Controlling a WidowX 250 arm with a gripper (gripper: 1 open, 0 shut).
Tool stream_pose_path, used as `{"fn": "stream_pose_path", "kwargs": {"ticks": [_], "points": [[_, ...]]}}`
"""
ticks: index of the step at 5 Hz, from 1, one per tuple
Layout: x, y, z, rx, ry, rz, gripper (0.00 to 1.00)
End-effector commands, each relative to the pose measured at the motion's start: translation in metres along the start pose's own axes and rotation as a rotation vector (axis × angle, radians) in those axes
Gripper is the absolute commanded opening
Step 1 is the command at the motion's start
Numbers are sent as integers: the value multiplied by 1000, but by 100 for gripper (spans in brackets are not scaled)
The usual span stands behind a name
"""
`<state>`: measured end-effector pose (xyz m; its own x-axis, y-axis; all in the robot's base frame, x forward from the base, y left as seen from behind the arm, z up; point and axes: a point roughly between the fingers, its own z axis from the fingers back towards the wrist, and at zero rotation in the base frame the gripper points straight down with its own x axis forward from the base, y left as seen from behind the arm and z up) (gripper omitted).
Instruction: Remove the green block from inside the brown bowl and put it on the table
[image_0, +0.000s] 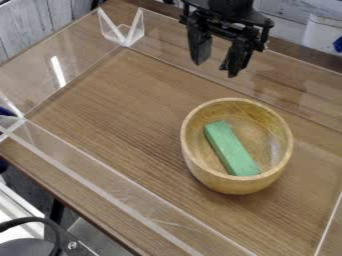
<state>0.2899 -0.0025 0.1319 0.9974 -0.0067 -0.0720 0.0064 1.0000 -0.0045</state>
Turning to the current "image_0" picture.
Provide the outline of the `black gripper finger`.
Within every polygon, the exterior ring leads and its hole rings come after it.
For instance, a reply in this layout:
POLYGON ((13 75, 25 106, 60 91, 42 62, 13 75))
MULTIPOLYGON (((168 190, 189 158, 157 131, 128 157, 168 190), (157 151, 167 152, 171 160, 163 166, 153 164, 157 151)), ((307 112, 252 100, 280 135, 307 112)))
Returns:
POLYGON ((236 77, 239 71, 247 67, 252 52, 253 43, 248 39, 237 37, 232 41, 232 45, 219 66, 220 70, 227 71, 229 78, 236 77))
POLYGON ((196 19, 187 21, 187 37, 191 60, 201 65, 211 56, 212 36, 205 25, 196 19))

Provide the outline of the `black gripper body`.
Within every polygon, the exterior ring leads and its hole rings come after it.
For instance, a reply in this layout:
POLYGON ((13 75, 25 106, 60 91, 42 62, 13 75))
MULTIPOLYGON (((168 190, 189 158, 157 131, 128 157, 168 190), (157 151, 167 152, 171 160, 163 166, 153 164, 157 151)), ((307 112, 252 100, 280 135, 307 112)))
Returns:
POLYGON ((253 9, 253 0, 180 0, 183 11, 179 22, 199 20, 212 35, 233 41, 237 37, 253 43, 261 52, 268 41, 273 21, 253 9))

